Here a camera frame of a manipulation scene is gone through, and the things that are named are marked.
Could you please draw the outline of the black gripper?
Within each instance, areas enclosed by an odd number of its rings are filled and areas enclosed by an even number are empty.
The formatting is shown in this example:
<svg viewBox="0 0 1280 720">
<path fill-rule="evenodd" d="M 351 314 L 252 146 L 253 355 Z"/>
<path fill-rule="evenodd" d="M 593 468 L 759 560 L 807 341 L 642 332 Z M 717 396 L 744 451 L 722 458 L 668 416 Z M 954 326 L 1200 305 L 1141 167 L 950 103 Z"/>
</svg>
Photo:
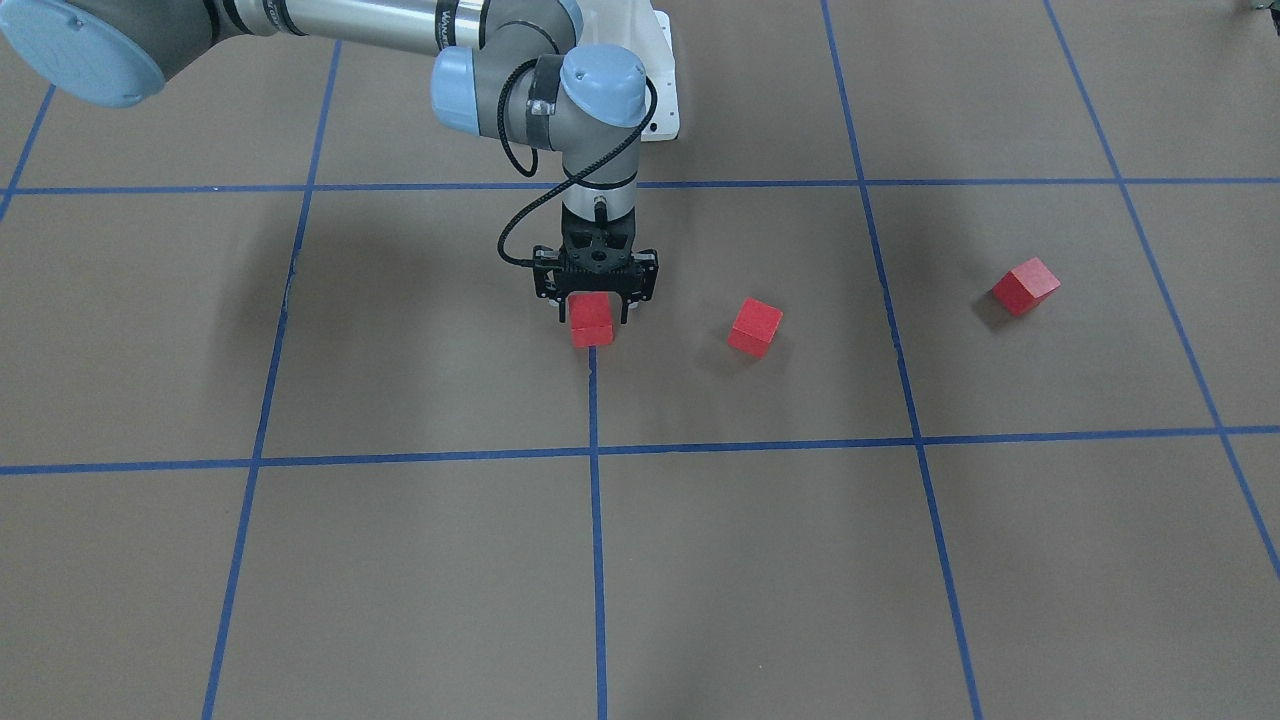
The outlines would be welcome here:
<svg viewBox="0 0 1280 720">
<path fill-rule="evenodd" d="M 652 300 L 659 263 L 652 249 L 636 251 L 636 214 L 596 222 L 572 211 L 561 214 L 561 246 L 535 247 L 534 292 L 552 301 L 558 323 L 570 319 L 570 300 L 577 292 L 614 293 L 618 322 L 628 323 L 632 310 Z"/>
</svg>

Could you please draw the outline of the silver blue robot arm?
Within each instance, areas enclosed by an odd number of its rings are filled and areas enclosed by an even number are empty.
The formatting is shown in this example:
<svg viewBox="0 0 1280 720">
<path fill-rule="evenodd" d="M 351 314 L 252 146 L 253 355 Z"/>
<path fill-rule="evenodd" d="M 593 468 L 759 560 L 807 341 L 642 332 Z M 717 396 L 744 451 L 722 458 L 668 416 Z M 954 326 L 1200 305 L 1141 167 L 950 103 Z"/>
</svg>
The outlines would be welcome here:
<svg viewBox="0 0 1280 720">
<path fill-rule="evenodd" d="M 516 211 L 499 259 L 530 272 L 566 319 L 586 293 L 627 318 L 653 299 L 654 250 L 636 245 L 643 141 L 672 111 L 673 51 L 648 1 L 5 1 L 3 40 L 54 88 L 133 108 L 207 54 L 270 38 L 374 47 L 424 67 L 436 122 L 498 142 L 561 178 Z"/>
</svg>

